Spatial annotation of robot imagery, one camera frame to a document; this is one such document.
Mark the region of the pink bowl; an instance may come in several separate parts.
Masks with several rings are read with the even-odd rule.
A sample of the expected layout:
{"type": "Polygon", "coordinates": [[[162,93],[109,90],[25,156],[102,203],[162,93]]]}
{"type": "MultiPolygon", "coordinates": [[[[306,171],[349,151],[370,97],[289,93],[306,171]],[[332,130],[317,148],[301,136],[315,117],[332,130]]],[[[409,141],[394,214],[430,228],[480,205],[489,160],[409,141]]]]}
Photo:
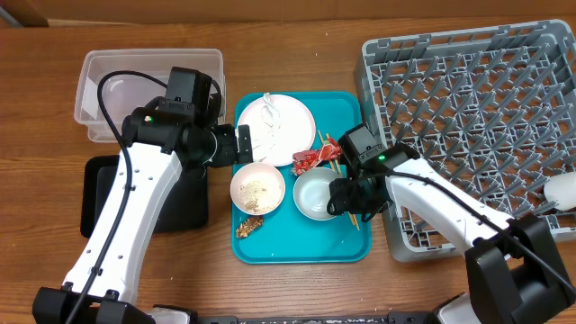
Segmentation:
{"type": "Polygon", "coordinates": [[[262,216],[281,204],[286,186],[284,177],[276,167],[254,162],[234,173],[229,192],[234,205],[242,212],[262,216]]]}

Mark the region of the grey-white bowl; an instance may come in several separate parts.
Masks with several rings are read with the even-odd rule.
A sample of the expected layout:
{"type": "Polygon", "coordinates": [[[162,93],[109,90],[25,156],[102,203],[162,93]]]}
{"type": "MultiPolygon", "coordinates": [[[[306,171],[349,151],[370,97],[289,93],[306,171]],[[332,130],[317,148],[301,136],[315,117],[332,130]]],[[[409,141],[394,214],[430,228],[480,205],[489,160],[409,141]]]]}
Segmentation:
{"type": "Polygon", "coordinates": [[[330,168],[315,167],[300,175],[294,184],[293,199],[298,210],[314,221],[329,221],[335,218],[327,212],[330,198],[329,184],[340,178],[330,168]]]}

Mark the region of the red snack wrapper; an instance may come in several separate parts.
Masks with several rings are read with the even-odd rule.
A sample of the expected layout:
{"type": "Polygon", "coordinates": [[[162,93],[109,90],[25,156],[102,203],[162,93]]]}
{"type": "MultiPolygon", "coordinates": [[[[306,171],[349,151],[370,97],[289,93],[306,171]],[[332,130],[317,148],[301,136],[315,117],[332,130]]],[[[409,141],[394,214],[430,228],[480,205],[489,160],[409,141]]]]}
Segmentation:
{"type": "Polygon", "coordinates": [[[324,139],[319,149],[304,150],[292,155],[291,173],[300,176],[324,162],[338,159],[341,153],[341,147],[335,140],[324,139]]]}

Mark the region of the white paper cup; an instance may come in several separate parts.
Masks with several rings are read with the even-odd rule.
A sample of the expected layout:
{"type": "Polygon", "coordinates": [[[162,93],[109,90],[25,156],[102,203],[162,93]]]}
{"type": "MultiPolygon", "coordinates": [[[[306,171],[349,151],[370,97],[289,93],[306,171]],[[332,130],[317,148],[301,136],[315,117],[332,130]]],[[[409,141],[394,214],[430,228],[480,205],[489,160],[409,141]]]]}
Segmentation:
{"type": "Polygon", "coordinates": [[[548,202],[556,203],[555,208],[568,211],[576,206],[576,174],[569,172],[552,176],[544,184],[544,197],[548,202]]]}

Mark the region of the white napkin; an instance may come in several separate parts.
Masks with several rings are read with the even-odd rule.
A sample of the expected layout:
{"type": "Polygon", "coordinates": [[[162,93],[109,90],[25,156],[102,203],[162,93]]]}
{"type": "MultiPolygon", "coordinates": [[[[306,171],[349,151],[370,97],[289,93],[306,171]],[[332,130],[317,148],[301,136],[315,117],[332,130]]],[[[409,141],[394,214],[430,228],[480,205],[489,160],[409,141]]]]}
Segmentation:
{"type": "Polygon", "coordinates": [[[263,138],[254,140],[252,145],[253,150],[260,148],[271,150],[275,146],[275,133],[279,131],[281,127],[280,111],[275,107],[271,94],[264,93],[262,99],[265,105],[261,109],[261,118],[269,130],[263,138]]]}

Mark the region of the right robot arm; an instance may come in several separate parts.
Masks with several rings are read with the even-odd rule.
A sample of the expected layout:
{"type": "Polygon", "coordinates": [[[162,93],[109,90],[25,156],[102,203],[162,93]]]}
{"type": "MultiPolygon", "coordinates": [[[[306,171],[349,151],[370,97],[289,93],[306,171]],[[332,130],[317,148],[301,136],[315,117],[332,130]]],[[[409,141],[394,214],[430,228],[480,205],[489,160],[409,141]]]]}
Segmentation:
{"type": "Polygon", "coordinates": [[[365,124],[339,140],[347,175],[329,186],[327,211],[368,222],[390,207],[415,212],[463,255],[469,291],[426,323],[545,323],[575,303],[554,239],[534,215],[515,219],[474,199],[401,142],[385,148],[365,124]]]}

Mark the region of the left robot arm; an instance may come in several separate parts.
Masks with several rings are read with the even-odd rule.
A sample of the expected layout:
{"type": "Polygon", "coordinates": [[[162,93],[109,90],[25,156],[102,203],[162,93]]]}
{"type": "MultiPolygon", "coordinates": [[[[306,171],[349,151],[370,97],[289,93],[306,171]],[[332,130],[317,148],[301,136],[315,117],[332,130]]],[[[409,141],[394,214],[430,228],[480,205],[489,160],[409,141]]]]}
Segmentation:
{"type": "Polygon", "coordinates": [[[173,67],[164,95],[136,108],[120,129],[106,119],[121,153],[111,190],[83,254],[58,289],[42,287],[36,322],[195,323],[173,306],[139,310],[140,270],[158,216],[186,168],[202,171],[253,160],[249,128],[217,123],[221,89],[195,69],[173,67]]]}

